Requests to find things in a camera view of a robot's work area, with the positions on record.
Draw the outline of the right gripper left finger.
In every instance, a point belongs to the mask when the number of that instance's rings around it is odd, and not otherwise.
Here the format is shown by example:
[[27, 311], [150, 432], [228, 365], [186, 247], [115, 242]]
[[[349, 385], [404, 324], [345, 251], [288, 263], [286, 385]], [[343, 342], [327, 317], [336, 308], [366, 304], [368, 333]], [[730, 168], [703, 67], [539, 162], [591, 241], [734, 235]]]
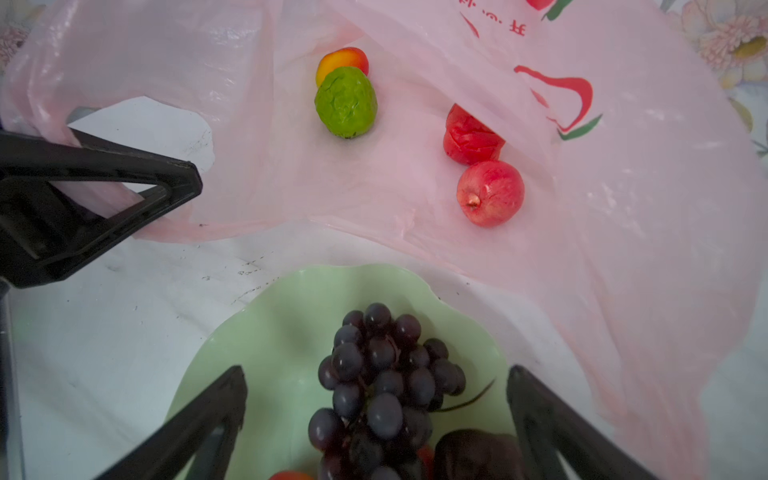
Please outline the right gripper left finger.
[[102, 479], [223, 479], [242, 429], [248, 388], [232, 366]]

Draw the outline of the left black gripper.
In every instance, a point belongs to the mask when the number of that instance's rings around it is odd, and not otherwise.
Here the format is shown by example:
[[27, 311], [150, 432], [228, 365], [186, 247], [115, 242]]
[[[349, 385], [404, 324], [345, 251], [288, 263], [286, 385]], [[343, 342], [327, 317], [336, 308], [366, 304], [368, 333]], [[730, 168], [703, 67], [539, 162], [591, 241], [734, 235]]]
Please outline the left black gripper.
[[[1, 279], [17, 288], [65, 280], [203, 190], [197, 167], [84, 132], [80, 146], [1, 131]], [[64, 187], [142, 186], [105, 212]]]

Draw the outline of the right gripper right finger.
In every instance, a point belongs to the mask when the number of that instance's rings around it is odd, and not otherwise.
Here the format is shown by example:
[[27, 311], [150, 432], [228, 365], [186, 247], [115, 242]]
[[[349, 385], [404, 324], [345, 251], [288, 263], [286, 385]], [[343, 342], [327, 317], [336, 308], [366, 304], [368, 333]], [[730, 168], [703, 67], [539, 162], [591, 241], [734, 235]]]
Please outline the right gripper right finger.
[[562, 460], [580, 479], [655, 478], [525, 367], [510, 369], [506, 395], [528, 478], [566, 479]]

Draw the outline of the dark brown mangosteen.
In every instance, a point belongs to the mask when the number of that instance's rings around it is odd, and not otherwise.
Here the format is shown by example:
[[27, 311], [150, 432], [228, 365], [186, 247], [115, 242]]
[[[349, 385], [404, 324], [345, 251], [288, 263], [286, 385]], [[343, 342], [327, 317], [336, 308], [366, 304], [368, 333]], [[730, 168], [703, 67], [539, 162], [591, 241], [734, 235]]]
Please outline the dark brown mangosteen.
[[437, 443], [434, 479], [526, 479], [517, 438], [476, 429], [445, 434]]

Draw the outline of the small red strawberry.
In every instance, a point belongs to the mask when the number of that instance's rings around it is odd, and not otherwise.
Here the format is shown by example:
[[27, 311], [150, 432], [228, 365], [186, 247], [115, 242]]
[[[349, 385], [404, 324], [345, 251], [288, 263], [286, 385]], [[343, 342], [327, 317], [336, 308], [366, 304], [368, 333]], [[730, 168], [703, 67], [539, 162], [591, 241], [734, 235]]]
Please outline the small red strawberry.
[[425, 445], [418, 451], [418, 456], [421, 459], [427, 480], [434, 479], [434, 450]]

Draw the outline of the dark purple grape bunch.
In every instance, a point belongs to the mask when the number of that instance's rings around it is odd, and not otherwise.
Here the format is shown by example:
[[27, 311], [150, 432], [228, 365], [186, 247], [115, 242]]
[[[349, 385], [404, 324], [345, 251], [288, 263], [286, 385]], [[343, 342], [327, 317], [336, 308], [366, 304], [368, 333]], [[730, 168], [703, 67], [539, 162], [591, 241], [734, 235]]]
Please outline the dark purple grape bunch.
[[318, 367], [331, 404], [310, 418], [321, 479], [426, 479], [431, 415], [465, 391], [447, 344], [383, 303], [348, 312]]

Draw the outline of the pink plastic bag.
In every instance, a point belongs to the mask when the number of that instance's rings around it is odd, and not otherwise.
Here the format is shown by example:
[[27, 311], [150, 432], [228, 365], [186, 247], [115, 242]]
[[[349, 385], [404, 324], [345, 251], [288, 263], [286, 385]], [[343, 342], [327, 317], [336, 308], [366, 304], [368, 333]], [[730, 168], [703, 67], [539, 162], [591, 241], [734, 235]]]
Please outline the pink plastic bag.
[[616, 442], [703, 479], [701, 394], [747, 333], [767, 180], [723, 83], [764, 80], [763, 1], [58, 1], [1, 121], [140, 97], [198, 115], [201, 195], [139, 235], [307, 220], [542, 309]]

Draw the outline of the small red apple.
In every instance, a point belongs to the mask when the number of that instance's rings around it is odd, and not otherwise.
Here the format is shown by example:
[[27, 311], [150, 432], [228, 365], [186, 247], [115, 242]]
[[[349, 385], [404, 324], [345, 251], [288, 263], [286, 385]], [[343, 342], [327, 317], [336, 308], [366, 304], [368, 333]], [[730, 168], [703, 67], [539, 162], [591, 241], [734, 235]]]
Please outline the small red apple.
[[519, 171], [502, 161], [484, 161], [470, 166], [460, 177], [457, 202], [466, 218], [476, 226], [492, 228], [514, 217], [525, 199]]

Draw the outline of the green custard apple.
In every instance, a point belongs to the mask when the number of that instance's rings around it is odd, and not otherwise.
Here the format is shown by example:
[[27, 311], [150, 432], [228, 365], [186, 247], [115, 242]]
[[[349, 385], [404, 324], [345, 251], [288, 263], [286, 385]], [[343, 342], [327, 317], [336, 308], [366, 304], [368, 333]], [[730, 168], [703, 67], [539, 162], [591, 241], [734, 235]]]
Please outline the green custard apple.
[[315, 95], [319, 119], [335, 136], [352, 139], [366, 134], [378, 113], [375, 89], [357, 67], [334, 69], [323, 80]]

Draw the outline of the red yellow mango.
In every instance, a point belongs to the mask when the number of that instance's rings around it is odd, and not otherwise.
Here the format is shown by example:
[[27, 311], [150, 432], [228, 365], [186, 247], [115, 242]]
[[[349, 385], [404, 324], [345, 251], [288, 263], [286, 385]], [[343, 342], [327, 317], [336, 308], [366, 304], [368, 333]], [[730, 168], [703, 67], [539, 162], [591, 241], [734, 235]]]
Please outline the red yellow mango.
[[357, 47], [346, 47], [326, 54], [318, 63], [315, 83], [319, 87], [326, 76], [341, 67], [355, 67], [368, 75], [370, 64], [365, 52]]

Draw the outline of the orange red mango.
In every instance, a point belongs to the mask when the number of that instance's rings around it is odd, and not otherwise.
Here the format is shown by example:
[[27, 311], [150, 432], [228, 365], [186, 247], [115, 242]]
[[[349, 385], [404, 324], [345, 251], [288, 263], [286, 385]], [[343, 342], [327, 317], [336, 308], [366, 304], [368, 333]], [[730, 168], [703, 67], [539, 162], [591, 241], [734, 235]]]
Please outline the orange red mango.
[[314, 478], [304, 472], [284, 470], [273, 474], [269, 480], [314, 480]]

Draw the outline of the light green plate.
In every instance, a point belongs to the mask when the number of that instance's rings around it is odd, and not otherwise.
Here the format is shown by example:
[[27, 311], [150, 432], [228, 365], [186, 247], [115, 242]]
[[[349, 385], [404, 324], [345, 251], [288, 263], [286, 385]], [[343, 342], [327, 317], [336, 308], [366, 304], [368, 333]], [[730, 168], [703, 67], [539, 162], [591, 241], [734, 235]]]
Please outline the light green plate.
[[[319, 452], [308, 440], [308, 422], [331, 394], [318, 381], [320, 361], [351, 310], [381, 302], [416, 316], [426, 338], [437, 337], [465, 371], [463, 395], [434, 416], [437, 443], [462, 428], [515, 431], [506, 400], [508, 364], [497, 342], [475, 320], [442, 302], [416, 274], [392, 265], [319, 266], [276, 280], [248, 306], [222, 323], [184, 373], [168, 413], [176, 414], [225, 370], [239, 366], [248, 388], [244, 425], [226, 472], [229, 479], [267, 479], [281, 470], [315, 474]], [[467, 400], [483, 396], [472, 405]]]

